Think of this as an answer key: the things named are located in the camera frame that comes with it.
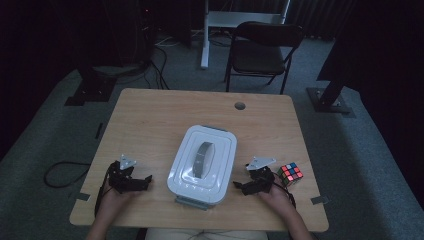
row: dark curtain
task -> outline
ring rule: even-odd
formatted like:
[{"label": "dark curtain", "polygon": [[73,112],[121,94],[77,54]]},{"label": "dark curtain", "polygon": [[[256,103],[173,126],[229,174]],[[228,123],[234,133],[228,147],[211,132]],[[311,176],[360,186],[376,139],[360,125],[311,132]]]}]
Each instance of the dark curtain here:
[{"label": "dark curtain", "polygon": [[357,90],[424,204],[424,4],[359,0],[318,80]]}]

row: metal bracket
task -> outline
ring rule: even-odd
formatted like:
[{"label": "metal bracket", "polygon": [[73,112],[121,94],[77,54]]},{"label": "metal bracket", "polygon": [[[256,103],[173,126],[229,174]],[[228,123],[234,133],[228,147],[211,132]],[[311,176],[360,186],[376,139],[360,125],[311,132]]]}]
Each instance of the metal bracket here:
[{"label": "metal bracket", "polygon": [[121,170],[130,168],[130,167],[132,167],[136,164],[137,164],[137,161],[132,160],[130,158],[127,158],[124,154],[121,155],[121,160],[120,160],[120,164],[119,164],[119,168]]},{"label": "metal bracket", "polygon": [[247,165],[247,170],[258,170],[272,163],[275,163],[275,158],[253,157],[253,160]]}]

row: human hand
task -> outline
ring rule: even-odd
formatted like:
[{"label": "human hand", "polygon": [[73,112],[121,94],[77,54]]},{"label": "human hand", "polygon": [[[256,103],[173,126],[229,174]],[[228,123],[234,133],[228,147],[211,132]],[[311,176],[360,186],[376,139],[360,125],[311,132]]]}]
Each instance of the human hand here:
[{"label": "human hand", "polygon": [[[281,185],[281,180],[279,177],[275,177],[274,183]],[[289,197],[287,196],[287,193],[276,186],[275,184],[272,185],[271,190],[269,193],[265,192],[259,192],[258,196],[268,205],[270,206],[274,211],[281,213],[282,210],[285,208],[292,208],[293,205],[290,202]]]},{"label": "human hand", "polygon": [[[276,177],[274,183],[281,185],[280,178]],[[259,192],[258,195],[281,217],[293,239],[312,240],[305,222],[283,189],[272,185],[269,193]]]},{"label": "human hand", "polygon": [[122,209],[128,205],[131,199],[140,194],[141,191],[124,192],[121,194],[109,185],[109,181],[105,181],[102,201],[97,211],[96,219],[94,220],[86,239],[104,240],[107,230]]}]

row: container lid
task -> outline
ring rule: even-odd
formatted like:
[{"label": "container lid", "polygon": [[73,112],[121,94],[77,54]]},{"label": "container lid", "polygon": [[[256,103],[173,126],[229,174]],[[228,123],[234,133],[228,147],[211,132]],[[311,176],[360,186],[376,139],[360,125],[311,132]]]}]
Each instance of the container lid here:
[{"label": "container lid", "polygon": [[168,176],[168,188],[178,196],[207,204],[223,200],[236,152],[234,134],[195,125],[187,130]]}]

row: black cable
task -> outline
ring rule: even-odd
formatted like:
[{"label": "black cable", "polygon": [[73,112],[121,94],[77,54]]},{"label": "black cable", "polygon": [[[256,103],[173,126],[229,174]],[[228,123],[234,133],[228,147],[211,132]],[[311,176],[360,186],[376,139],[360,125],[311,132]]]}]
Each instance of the black cable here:
[{"label": "black cable", "polygon": [[44,178],[43,178],[44,184],[46,184],[48,187],[51,187],[51,188],[65,188],[65,187],[69,187],[72,184],[78,182],[81,178],[83,178],[87,174],[88,170],[90,170],[90,168],[87,168],[87,170],[85,170],[79,177],[77,177],[76,179],[70,181],[69,183],[63,184],[63,185],[53,185],[53,184],[49,183],[49,181],[47,180],[47,177],[50,174],[50,172],[53,169],[55,169],[57,166],[62,165],[62,164],[80,165],[80,166],[91,166],[91,164],[89,164],[89,163],[79,163],[79,162],[70,162],[70,161],[57,162],[57,163],[51,165],[47,169],[47,171],[44,173]]}]

